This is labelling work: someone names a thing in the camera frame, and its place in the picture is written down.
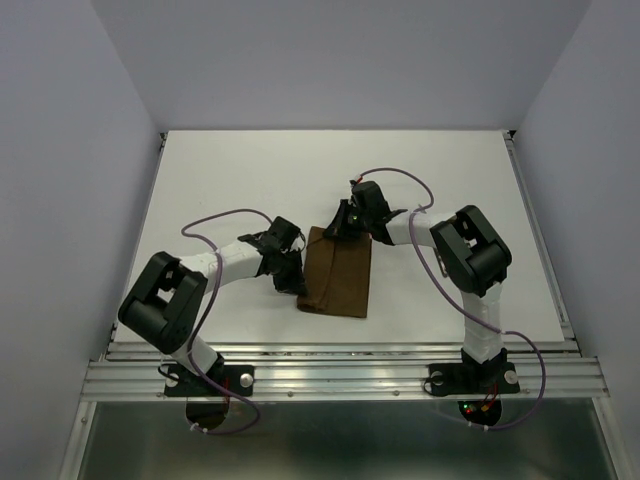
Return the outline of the brown cloth napkin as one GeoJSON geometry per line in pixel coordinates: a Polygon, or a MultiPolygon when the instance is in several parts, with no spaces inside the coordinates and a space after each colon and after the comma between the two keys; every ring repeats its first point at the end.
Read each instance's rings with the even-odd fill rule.
{"type": "Polygon", "coordinates": [[[372,240],[325,238],[324,229],[309,231],[303,274],[307,294],[297,309],[311,314],[365,319],[368,313],[372,240]]]}

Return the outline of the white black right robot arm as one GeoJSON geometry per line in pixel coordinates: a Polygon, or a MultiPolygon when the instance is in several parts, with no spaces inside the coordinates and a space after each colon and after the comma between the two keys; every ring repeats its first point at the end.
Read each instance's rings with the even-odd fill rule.
{"type": "Polygon", "coordinates": [[[390,208],[379,185],[355,183],[342,199],[323,236],[354,240],[367,234],[389,246],[411,245],[417,253],[432,249],[443,276],[458,289],[457,304],[441,285],[436,288],[464,317],[461,362],[451,373],[432,369],[432,388],[482,390],[499,382],[507,362],[502,340],[500,296],[512,255],[482,211],[467,205],[451,215],[432,216],[424,207],[412,211],[390,208]]]}

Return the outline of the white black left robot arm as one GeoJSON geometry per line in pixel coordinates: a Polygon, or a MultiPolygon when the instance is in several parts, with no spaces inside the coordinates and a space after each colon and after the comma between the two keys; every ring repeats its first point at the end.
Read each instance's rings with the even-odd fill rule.
{"type": "Polygon", "coordinates": [[[269,276],[279,293],[302,295],[306,284],[300,228],[276,217],[267,230],[245,234],[203,254],[154,254],[125,296],[117,314],[125,325],[170,358],[160,367],[169,397],[249,397],[252,366],[228,366],[199,335],[219,289],[232,282],[269,276]]]}

